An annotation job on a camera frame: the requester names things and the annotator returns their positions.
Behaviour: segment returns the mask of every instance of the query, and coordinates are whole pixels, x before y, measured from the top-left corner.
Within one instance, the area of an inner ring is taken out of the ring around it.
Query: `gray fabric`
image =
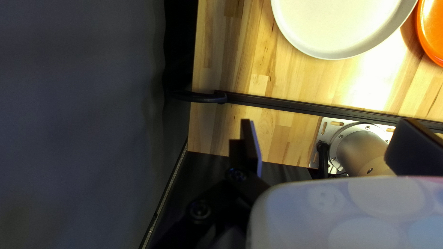
[[[0,1],[1,248],[139,246],[187,131],[163,31],[162,1]]]

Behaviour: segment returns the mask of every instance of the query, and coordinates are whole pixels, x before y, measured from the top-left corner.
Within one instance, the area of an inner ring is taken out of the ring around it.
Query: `bolt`
[[[189,213],[193,218],[203,220],[210,215],[211,208],[204,200],[198,200],[191,203]]]
[[[230,169],[229,170],[229,176],[232,178],[232,180],[243,182],[246,180],[246,175],[239,169]]]

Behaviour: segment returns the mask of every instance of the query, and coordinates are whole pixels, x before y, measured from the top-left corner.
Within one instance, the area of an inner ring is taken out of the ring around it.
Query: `white plate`
[[[417,0],[271,0],[288,41],[312,57],[339,60],[364,53],[408,18]]]

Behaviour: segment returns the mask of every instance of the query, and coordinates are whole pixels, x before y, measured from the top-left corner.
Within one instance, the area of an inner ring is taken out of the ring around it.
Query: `wood grain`
[[[345,60],[305,55],[281,34],[269,0],[200,0],[193,91],[221,89],[443,121],[443,68],[424,54],[413,15],[370,51]],[[240,119],[256,124],[263,160],[307,166],[321,117],[193,103],[189,150],[228,154]]]

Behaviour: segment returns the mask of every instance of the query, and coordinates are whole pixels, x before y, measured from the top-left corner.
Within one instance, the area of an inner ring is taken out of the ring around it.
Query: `silver cylinder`
[[[338,145],[337,160],[349,176],[395,175],[384,160],[387,146],[373,132],[353,132]]]

